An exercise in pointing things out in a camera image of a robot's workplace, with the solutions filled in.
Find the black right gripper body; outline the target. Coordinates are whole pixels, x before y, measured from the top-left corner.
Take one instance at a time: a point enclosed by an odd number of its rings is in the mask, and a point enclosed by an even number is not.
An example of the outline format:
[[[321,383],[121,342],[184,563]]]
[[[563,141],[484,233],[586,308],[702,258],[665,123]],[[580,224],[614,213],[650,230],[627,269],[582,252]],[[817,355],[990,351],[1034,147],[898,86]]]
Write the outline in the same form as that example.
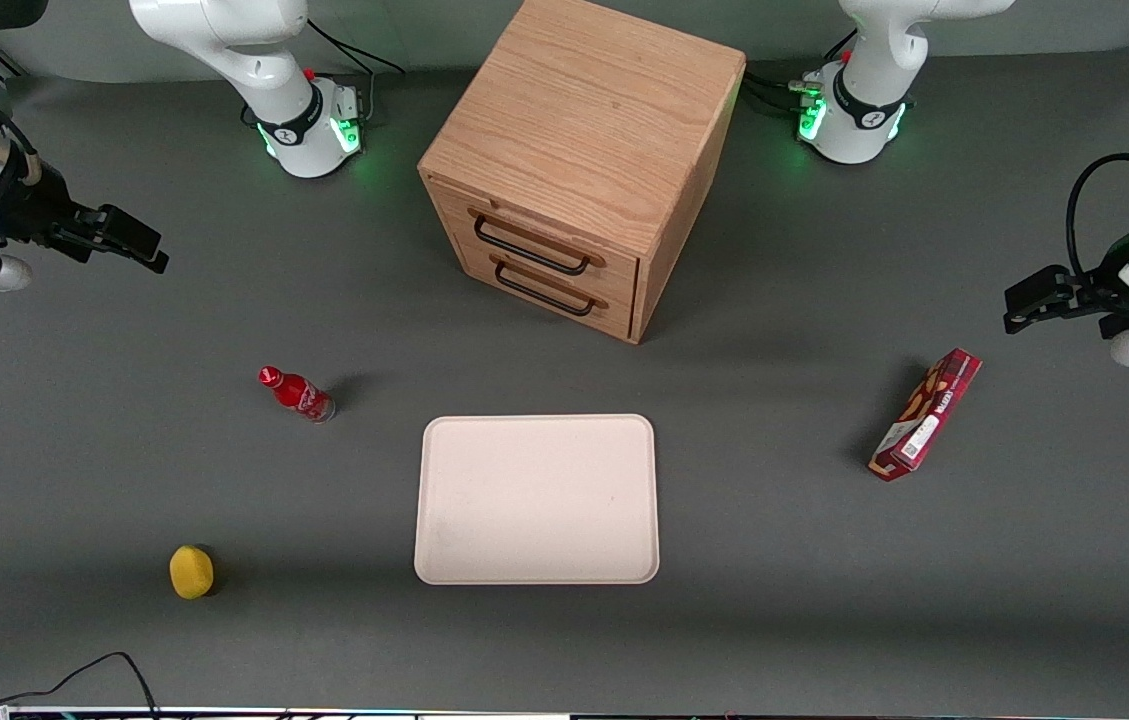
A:
[[[106,251],[98,240],[96,209],[76,202],[56,169],[43,170],[35,184],[24,184],[7,170],[0,177],[0,249],[10,242],[35,243],[87,263]]]

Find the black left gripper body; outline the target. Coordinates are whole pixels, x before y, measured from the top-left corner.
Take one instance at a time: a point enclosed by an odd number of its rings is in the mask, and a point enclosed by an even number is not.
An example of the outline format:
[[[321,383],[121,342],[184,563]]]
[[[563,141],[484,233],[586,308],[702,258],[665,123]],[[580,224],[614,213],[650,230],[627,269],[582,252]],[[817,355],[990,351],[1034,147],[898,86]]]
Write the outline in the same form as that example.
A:
[[[1129,265],[1129,232],[1118,238],[1105,251],[1103,260],[1088,270],[1080,265],[1079,242],[1073,222],[1064,225],[1064,246],[1070,261],[1070,272],[1064,274],[1064,283],[1073,287],[1075,315],[1102,314],[1099,331],[1104,340],[1129,331],[1129,286],[1120,278],[1121,270]]]

